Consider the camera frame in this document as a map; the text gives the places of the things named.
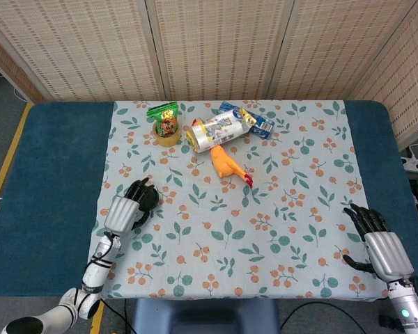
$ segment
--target robotic arm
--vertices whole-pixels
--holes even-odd
[[[78,317],[93,317],[99,308],[107,275],[121,247],[121,236],[145,223],[150,210],[158,203],[158,192],[153,185],[146,186],[147,181],[148,178],[135,181],[124,197],[113,199],[104,223],[108,231],[85,267],[82,288],[69,289],[59,306],[43,315],[12,321],[1,334],[62,334],[76,323]]]
[[[387,283],[389,298],[407,334],[418,334],[418,280],[405,249],[384,217],[376,210],[352,204],[344,209],[364,242],[371,263],[359,263],[348,255],[343,259],[352,268],[375,273]]]

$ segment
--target orange berry pattern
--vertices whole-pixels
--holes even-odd
[[[342,211],[367,206],[343,102],[232,102],[275,122],[268,139],[248,133],[223,144],[253,187],[235,174],[220,178],[210,152],[195,153],[185,140],[193,119],[216,114],[220,102],[178,102],[181,139],[171,148],[159,145],[155,120],[146,117],[161,103],[114,105],[93,251],[113,198],[133,181],[147,177],[159,204],[121,236],[104,297],[368,300],[386,293],[343,260],[368,258]]]

